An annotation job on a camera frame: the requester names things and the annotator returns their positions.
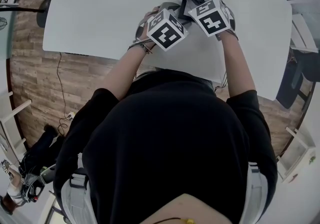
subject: wooden floor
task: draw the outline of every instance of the wooden floor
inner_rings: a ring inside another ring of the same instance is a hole
[[[19,0],[20,6],[38,8],[43,0]],[[18,114],[23,134],[32,146],[43,133],[45,124],[54,127],[64,117],[64,100],[57,76],[60,59],[58,52],[42,50],[44,29],[39,28],[36,14],[20,12],[16,16],[10,59],[11,83],[15,105],[27,99],[31,106]],[[59,66],[64,97],[65,113],[77,112],[100,86],[104,76],[112,69],[115,60],[62,53]],[[138,73],[153,70],[141,66]],[[311,84],[304,81],[302,91],[308,91]],[[228,89],[220,89],[217,96],[226,100]],[[298,96],[290,110],[284,109],[277,101],[259,98],[260,109],[271,131],[274,151],[279,154],[290,138],[286,126],[295,128],[302,115],[303,100]]]

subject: hand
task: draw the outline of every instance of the hand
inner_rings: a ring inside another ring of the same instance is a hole
[[[150,16],[151,17],[151,13],[153,13],[154,11],[158,11],[159,10],[159,7],[154,7],[152,11],[149,11],[147,12],[144,17],[148,17]],[[144,28],[143,28],[143,32],[142,32],[142,35],[139,37],[140,40],[144,40],[144,39],[147,39],[148,36],[147,36],[147,29],[148,29],[148,22],[146,21],[144,23]],[[154,46],[156,45],[156,43],[154,42],[149,42],[149,43],[146,43],[145,46],[148,47],[149,49],[153,48]]]

